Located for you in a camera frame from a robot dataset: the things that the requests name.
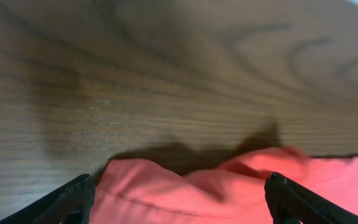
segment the brown wood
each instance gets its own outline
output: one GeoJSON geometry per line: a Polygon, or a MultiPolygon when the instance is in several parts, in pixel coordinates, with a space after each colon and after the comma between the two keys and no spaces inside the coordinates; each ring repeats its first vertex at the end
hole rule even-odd
{"type": "Polygon", "coordinates": [[[184,174],[241,142],[358,154],[358,7],[0,0],[0,219],[116,154],[184,174]]]}

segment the crumpled red fabric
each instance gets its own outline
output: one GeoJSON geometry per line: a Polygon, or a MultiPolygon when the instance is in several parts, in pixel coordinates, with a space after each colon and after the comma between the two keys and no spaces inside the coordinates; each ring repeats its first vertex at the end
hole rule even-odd
{"type": "Polygon", "coordinates": [[[264,197],[271,172],[358,215],[358,157],[311,159],[295,147],[273,147],[183,177],[143,159],[112,160],[90,224],[273,223],[264,197]]]}

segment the pink fabric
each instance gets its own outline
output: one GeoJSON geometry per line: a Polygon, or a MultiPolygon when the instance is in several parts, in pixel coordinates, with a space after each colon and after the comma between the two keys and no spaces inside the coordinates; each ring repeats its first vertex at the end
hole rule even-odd
{"type": "Polygon", "coordinates": [[[272,171],[358,215],[358,157],[310,159],[284,147],[184,177],[143,159],[113,160],[96,188],[90,224],[272,223],[264,198],[272,171]]]}

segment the red garment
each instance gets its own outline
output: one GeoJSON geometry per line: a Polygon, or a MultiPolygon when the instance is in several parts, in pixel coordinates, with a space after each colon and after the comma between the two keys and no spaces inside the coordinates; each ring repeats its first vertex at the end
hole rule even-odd
{"type": "Polygon", "coordinates": [[[272,171],[358,215],[358,157],[310,159],[284,147],[184,177],[143,159],[113,160],[96,188],[90,224],[273,223],[264,197],[272,171]]]}

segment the black object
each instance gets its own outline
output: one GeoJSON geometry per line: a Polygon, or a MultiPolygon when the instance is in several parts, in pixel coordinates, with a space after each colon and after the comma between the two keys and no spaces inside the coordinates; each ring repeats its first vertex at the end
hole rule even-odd
{"type": "Polygon", "coordinates": [[[82,174],[0,224],[88,224],[94,195],[92,177],[82,174]]]}
{"type": "Polygon", "coordinates": [[[265,183],[265,198],[274,224],[358,223],[358,216],[279,173],[265,183]]]}

